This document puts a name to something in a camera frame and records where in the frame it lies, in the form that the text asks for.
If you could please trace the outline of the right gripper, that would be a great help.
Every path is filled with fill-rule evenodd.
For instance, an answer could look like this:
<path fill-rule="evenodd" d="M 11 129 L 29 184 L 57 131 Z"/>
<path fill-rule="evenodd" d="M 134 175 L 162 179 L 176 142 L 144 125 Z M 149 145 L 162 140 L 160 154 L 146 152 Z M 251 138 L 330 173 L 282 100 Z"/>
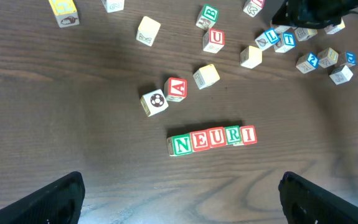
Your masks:
<path fill-rule="evenodd" d="M 339 25 L 343 16 L 358 14 L 358 0 L 285 0 L 273 25 L 323 29 Z"/>

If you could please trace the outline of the green R block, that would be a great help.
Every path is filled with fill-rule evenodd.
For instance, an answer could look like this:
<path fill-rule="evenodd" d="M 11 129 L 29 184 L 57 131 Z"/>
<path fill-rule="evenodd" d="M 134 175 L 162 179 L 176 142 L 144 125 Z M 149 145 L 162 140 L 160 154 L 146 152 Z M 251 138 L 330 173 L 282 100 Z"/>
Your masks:
<path fill-rule="evenodd" d="M 240 126 L 224 127 L 225 137 L 228 145 L 239 144 L 242 141 Z"/>

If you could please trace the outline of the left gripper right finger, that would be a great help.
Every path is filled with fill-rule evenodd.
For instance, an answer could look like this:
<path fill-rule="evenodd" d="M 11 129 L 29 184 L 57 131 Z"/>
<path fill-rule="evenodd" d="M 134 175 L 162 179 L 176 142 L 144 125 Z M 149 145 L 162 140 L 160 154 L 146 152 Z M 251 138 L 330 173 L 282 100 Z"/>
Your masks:
<path fill-rule="evenodd" d="M 284 173 L 278 190 L 288 223 L 358 224 L 358 207 L 294 172 Z"/>

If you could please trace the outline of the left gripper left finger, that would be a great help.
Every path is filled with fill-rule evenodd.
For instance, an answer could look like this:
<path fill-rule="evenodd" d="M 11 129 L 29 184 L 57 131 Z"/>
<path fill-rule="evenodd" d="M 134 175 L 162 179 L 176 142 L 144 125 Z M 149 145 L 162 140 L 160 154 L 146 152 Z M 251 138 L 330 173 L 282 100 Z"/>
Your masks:
<path fill-rule="evenodd" d="M 71 172 L 0 209 L 0 224 L 77 224 L 85 186 L 80 172 Z"/>

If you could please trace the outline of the green N block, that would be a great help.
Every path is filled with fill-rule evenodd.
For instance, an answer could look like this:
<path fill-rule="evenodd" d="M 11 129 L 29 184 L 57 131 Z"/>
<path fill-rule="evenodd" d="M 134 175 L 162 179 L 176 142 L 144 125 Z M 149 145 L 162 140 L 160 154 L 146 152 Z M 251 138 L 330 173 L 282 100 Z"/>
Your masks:
<path fill-rule="evenodd" d="M 169 137 L 166 141 L 170 156 L 183 156 L 194 152 L 189 133 Z"/>

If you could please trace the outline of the blue P block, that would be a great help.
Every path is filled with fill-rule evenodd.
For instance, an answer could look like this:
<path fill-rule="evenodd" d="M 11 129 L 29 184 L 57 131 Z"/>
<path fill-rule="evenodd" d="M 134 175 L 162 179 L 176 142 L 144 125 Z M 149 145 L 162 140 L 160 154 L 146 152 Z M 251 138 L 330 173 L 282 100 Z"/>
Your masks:
<path fill-rule="evenodd" d="M 277 33 L 282 34 L 286 32 L 291 26 L 284 26 L 284 25 L 272 25 L 271 28 Z"/>

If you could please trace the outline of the red E block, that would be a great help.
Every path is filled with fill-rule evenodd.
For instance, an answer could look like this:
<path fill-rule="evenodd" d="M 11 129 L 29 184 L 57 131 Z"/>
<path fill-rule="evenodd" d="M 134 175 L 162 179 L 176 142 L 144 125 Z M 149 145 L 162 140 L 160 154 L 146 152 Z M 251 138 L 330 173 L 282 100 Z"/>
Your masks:
<path fill-rule="evenodd" d="M 206 151 L 210 149 L 209 135 L 206 130 L 191 132 L 190 136 L 194 152 Z"/>

